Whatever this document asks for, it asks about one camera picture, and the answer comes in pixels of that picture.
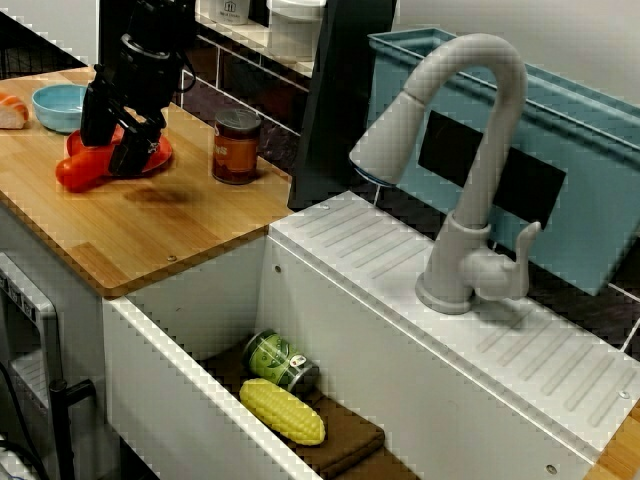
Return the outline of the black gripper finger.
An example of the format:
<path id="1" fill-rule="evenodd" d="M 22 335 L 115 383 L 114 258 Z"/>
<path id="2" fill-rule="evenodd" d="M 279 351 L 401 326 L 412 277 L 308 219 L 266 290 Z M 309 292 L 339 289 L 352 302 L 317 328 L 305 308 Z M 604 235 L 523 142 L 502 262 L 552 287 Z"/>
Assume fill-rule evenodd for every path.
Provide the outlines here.
<path id="1" fill-rule="evenodd" d="M 124 112 L 124 101 L 110 82 L 92 82 L 86 91 L 80 127 L 87 147 L 108 145 Z"/>
<path id="2" fill-rule="evenodd" d="M 111 176 L 140 176 L 165 162 L 161 130 L 136 127 L 124 130 L 108 165 Z"/>

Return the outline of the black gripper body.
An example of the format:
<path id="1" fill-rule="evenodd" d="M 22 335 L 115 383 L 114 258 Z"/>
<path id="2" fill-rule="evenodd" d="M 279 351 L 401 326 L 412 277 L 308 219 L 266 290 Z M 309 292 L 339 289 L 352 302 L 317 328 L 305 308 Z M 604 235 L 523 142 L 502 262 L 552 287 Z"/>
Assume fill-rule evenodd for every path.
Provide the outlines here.
<path id="1" fill-rule="evenodd" d="M 120 43 L 114 63 L 94 66 L 93 82 L 110 82 L 122 96 L 124 108 L 142 116 L 158 113 L 178 87 L 181 60 L 177 52 L 150 50 L 132 37 L 122 37 Z"/>

